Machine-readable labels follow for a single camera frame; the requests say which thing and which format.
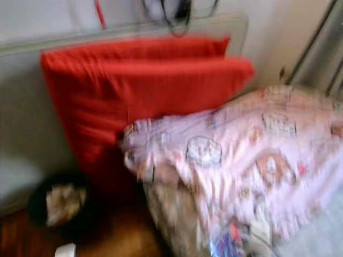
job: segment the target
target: cartoon print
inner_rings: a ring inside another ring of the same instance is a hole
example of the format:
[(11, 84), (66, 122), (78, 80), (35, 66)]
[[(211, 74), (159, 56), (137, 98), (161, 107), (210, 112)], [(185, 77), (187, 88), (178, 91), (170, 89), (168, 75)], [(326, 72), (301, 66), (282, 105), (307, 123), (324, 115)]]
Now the cartoon print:
[(210, 167), (221, 162), (220, 144), (206, 137), (194, 137), (188, 141), (186, 158), (191, 163)]
[(152, 120), (152, 126), (159, 126), (163, 123), (165, 119), (162, 117), (162, 118), (156, 118), (156, 119), (153, 119)]
[(262, 129), (258, 126), (254, 126), (249, 134), (249, 142), (251, 145), (256, 144), (262, 137)]
[(335, 122), (331, 125), (331, 134), (343, 138), (343, 122)]
[(299, 163), (297, 164), (297, 166), (298, 166), (298, 173), (299, 173), (299, 176), (303, 177), (304, 175), (307, 174), (307, 167), (306, 167), (304, 164), (302, 164), (301, 162), (299, 162)]
[(334, 138), (315, 138), (310, 141), (311, 151), (315, 155), (327, 155), (331, 151), (335, 151), (339, 147), (339, 140)]
[(257, 93), (259, 98), (263, 99), (265, 96), (265, 91), (266, 91), (266, 89), (263, 88), (263, 89), (256, 90), (256, 93)]
[(133, 164), (135, 162), (135, 155), (132, 151), (126, 151), (124, 154), (124, 164), (129, 170), (133, 169)]
[(243, 201), (250, 198), (250, 189), (247, 187), (241, 188), (238, 192), (238, 198), (239, 200)]
[(254, 191), (253, 192), (253, 197), (254, 197), (255, 203), (257, 205), (265, 201), (265, 196), (264, 196), (264, 194), (262, 192)]
[(137, 125), (136, 124), (131, 124), (130, 126), (125, 128), (124, 135), (128, 136), (128, 135), (131, 135), (131, 134), (133, 134), (133, 133), (135, 133), (137, 131), (138, 131)]
[(280, 186), (282, 181), (295, 184), (295, 172), (279, 153), (266, 152), (256, 159), (256, 166), (267, 188)]
[(210, 130), (213, 130), (217, 128), (217, 123), (215, 121), (215, 118), (213, 115), (211, 115), (207, 120), (206, 120), (206, 127)]
[(179, 162), (181, 160), (181, 154), (179, 154), (178, 152), (173, 152), (172, 156), (175, 162)]
[(276, 103), (287, 103), (292, 89), (292, 86), (269, 86), (264, 91), (264, 98)]
[(277, 112), (266, 112), (262, 114), (262, 121), (268, 133), (283, 135), (285, 137), (295, 137), (295, 123), (291, 122), (287, 116)]
[(167, 132), (159, 132), (152, 135), (149, 140), (149, 143), (154, 144), (157, 143), (159, 145), (164, 145), (170, 142), (170, 134)]

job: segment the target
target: mattress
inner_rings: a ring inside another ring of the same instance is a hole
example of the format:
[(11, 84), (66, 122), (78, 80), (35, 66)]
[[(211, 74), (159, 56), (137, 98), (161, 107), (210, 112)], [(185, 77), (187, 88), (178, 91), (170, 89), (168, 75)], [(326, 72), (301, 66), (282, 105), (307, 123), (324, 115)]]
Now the mattress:
[[(144, 191), (156, 226), (175, 256), (211, 256), (207, 250), (199, 217), (184, 189), (162, 184), (144, 184)], [(276, 246), (282, 257), (334, 257), (343, 252), (343, 187), (328, 207), (290, 241)]]

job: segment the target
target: pillow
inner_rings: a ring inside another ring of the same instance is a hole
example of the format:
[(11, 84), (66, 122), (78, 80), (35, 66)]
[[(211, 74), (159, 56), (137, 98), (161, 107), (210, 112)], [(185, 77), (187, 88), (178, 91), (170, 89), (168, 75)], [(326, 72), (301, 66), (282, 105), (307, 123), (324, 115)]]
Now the pillow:
[(230, 38), (213, 40), (206, 37), (166, 37), (132, 41), (116, 41), (57, 50), (55, 57), (68, 59), (165, 60), (223, 57)]
[(81, 168), (102, 195), (132, 192), (116, 144), (141, 118), (217, 108), (252, 77), (249, 61), (189, 58), (166, 61), (42, 55), (50, 94)]

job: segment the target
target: blanket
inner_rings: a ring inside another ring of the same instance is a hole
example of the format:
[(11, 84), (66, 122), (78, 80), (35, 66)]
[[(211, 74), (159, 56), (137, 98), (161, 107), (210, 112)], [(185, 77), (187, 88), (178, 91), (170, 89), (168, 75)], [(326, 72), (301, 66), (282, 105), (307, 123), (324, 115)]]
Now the blanket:
[(218, 110), (138, 120), (125, 131), (125, 164), (140, 180), (184, 185), (209, 237), (235, 217), (287, 240), (342, 183), (342, 106), (271, 86)]

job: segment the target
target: wooden floor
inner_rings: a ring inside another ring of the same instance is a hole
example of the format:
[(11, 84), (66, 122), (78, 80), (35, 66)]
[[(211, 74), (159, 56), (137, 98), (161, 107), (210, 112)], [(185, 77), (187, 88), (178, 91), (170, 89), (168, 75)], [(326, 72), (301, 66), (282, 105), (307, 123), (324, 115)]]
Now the wooden floor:
[[(1, 219), (1, 257), (50, 257), (70, 243), (29, 223), (25, 210)], [(77, 257), (167, 257), (170, 252), (143, 203), (111, 210), (96, 232), (76, 243)]]

